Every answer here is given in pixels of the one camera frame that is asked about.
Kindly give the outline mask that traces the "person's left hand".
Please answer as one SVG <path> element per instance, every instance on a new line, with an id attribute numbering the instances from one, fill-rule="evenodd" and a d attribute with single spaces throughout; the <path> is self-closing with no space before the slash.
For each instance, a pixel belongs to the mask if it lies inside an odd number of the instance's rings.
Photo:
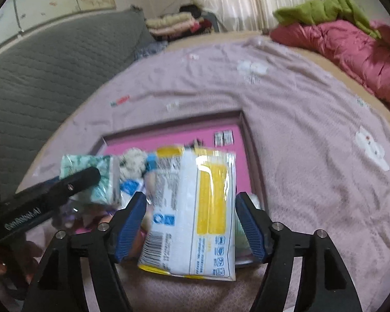
<path id="1" fill-rule="evenodd" d="M 38 258 L 44 249 L 27 240 L 26 235 L 0 243 L 0 276 L 16 276 L 29 285 L 38 269 Z"/>

